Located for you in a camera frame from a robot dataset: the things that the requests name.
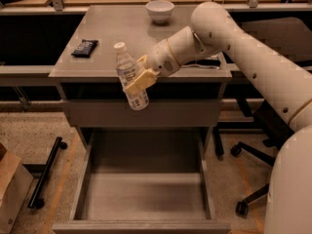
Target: gray tabletop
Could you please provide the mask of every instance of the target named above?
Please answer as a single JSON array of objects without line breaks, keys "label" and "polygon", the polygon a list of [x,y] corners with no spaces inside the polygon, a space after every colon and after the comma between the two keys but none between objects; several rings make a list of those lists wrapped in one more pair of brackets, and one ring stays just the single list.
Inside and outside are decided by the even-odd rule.
[{"label": "gray tabletop", "polygon": [[[58,59],[50,77],[104,78],[117,77],[116,55],[113,46],[125,42],[129,53],[138,59],[148,54],[156,43],[172,36],[190,23],[194,5],[175,6],[166,24],[156,24],[148,16],[144,5],[91,6]],[[71,55],[82,39],[97,39],[98,45],[90,58]],[[201,80],[229,78],[226,69],[205,70],[183,68],[171,78]]]}]

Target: drawer front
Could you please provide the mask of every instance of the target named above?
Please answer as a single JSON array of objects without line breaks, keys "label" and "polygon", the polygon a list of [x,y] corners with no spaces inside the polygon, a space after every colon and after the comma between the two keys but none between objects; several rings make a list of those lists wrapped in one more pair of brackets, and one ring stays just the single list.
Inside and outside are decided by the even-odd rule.
[{"label": "drawer front", "polygon": [[79,127],[207,127],[215,126],[221,101],[153,101],[141,111],[126,102],[65,101],[71,126]]}]

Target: white bottle cap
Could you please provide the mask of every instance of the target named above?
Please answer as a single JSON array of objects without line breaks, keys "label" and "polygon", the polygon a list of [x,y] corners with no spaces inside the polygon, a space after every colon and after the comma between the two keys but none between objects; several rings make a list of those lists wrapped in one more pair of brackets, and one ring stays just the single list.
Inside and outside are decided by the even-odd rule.
[{"label": "white bottle cap", "polygon": [[116,43],[114,49],[117,54],[127,52],[126,44],[123,42]]}]

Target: drawer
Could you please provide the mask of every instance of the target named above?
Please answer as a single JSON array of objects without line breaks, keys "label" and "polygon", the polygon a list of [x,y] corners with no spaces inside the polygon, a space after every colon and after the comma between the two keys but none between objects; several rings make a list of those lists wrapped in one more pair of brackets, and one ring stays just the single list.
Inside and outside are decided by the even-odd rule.
[{"label": "drawer", "polygon": [[220,99],[154,100],[141,110],[126,101],[65,100],[63,110],[71,126],[79,127],[207,127],[215,126]]},{"label": "drawer", "polygon": [[229,232],[215,219],[197,130],[97,129],[92,143],[57,234]]}]

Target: bottle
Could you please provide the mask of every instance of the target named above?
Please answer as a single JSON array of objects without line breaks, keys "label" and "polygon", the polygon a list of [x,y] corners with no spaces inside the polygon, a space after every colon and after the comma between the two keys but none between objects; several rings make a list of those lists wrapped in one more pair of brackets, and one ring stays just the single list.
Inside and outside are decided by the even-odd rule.
[{"label": "bottle", "polygon": [[[116,43],[114,45],[114,49],[117,54],[117,74],[123,88],[125,88],[138,77],[138,75],[142,72],[142,67],[140,67],[137,62],[129,55],[125,43]],[[133,110],[142,110],[149,103],[146,90],[143,90],[135,95],[128,93],[125,94],[127,96],[128,103]]]}]

